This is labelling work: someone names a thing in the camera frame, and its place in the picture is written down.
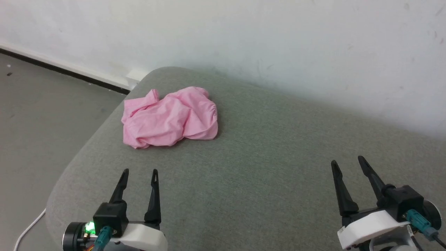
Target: white wall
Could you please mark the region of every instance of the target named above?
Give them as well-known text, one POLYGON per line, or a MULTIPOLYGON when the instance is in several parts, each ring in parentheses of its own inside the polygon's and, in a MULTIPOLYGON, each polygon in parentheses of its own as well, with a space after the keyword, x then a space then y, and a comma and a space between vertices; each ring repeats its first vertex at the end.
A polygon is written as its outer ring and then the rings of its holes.
POLYGON ((215 71, 446 135, 443 0, 2 0, 0 42, 118 77, 215 71))

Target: black floor trim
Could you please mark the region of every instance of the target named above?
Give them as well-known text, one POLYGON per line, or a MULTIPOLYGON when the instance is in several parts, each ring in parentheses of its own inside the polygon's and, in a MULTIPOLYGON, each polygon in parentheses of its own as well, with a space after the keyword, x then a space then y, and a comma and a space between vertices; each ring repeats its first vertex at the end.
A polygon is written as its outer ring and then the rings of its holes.
POLYGON ((68 75, 68 76, 72 76, 72 77, 77 78, 77 79, 81 79, 83 81, 86 81, 86 82, 89 82, 89 83, 92 83, 92 84, 95 84, 95 85, 99 85, 101 87, 104 87, 104 88, 107 88, 107 89, 110 89, 110 90, 113 90, 115 92, 119 92, 119 93, 122 93, 122 94, 125 94, 125 95, 127 95, 130 92, 129 90, 126 90, 124 88, 117 87, 115 85, 112 85, 112 84, 109 84, 109 83, 105 83, 105 82, 99 81, 97 79, 93 79, 93 78, 84 76, 84 75, 79 74, 79 73, 75 73, 75 72, 72 72, 72 71, 69 71, 69 70, 65 70, 65 69, 62 69, 60 67, 57 67, 57 66, 54 66, 54 65, 51 65, 51 64, 48 64, 48 63, 44 63, 42 61, 39 61, 39 60, 36 60, 36 59, 32 59, 32 58, 29 58, 27 56, 23 56, 23 55, 20 55, 20 54, 17 54, 17 53, 14 53, 14 52, 11 52, 11 51, 8 51, 8 50, 5 50, 5 49, 1 49, 0 48, 0 53, 5 54, 5 55, 10 56, 10 57, 13 57, 13 58, 20 59, 20 60, 28 62, 28 63, 31 63, 33 65, 37 65, 37 66, 43 67, 43 68, 48 69, 48 70, 52 70, 52 71, 55 71, 55 72, 58 72, 58 73, 62 73, 62 74, 68 75))

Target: white cable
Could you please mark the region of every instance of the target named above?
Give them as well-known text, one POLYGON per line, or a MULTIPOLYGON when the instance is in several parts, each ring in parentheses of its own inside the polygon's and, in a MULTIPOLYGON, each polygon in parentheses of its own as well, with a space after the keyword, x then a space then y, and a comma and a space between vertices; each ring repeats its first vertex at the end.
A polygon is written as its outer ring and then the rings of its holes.
POLYGON ((43 209, 43 211, 40 213, 40 215, 19 236, 19 238, 17 239, 16 245, 14 247, 14 251, 17 251, 17 249, 19 248, 20 241, 22 240, 23 236, 40 220, 40 218, 42 218, 42 216, 45 214, 45 211, 46 211, 46 208, 43 209))

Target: pink cloth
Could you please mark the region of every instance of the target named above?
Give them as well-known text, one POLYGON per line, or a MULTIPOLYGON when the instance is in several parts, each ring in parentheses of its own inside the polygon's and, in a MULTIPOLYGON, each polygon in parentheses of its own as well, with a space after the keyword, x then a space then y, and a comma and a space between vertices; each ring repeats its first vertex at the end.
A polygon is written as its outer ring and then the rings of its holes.
POLYGON ((159 100, 158 91, 124 101, 124 144, 134 148, 172 146, 183 138, 213 139, 217 107, 203 88, 187 87, 159 100))

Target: sofa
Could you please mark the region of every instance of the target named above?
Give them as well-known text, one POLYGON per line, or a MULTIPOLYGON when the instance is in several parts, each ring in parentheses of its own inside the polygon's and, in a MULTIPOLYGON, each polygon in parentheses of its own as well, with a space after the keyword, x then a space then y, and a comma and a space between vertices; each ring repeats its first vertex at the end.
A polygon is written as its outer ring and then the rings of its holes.
POLYGON ((376 203, 358 155, 385 183, 409 184, 446 210, 443 141, 178 67, 152 71, 126 99, 188 86, 205 88, 216 103, 217 137, 135 150, 122 143, 121 103, 52 190, 46 224, 56 243, 70 222, 92 220, 125 168, 130 170, 124 191, 130 221, 144 218, 152 170, 158 169, 161 231, 169 250, 340 250, 341 217, 330 162, 338 162, 361 209, 376 203))

